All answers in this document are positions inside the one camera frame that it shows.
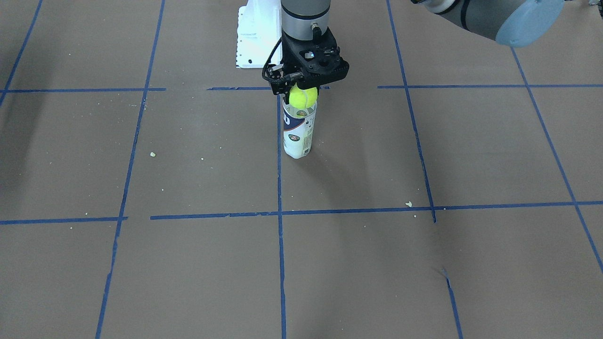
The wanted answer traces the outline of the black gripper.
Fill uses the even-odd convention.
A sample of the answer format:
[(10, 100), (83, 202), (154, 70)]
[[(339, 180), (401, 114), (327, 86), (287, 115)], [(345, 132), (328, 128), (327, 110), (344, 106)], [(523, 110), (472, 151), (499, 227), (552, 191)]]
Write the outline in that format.
[(293, 81), (282, 84), (282, 94), (293, 87), (329, 90), (330, 83), (347, 77), (350, 65), (329, 28), (318, 40), (297, 40), (282, 32), (284, 75)]

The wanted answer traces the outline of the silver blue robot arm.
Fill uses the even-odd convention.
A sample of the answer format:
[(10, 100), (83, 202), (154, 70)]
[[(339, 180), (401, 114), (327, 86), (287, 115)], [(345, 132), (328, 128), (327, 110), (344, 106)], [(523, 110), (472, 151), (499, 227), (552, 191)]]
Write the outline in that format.
[[(263, 65), (274, 95), (319, 90), (347, 77), (350, 64), (330, 28), (330, 0), (280, 0), (280, 62)], [(411, 0), (409, 5), (502, 46), (526, 47), (560, 17), (563, 0)]]

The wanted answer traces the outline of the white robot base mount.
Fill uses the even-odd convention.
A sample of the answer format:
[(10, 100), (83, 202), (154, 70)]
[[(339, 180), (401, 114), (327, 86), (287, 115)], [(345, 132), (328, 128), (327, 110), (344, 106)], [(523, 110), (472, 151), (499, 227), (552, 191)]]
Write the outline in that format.
[(236, 67), (263, 68), (269, 56), (270, 64), (278, 64), (282, 48), (271, 53), (281, 37), (281, 2), (279, 0), (248, 0), (239, 7), (237, 26)]

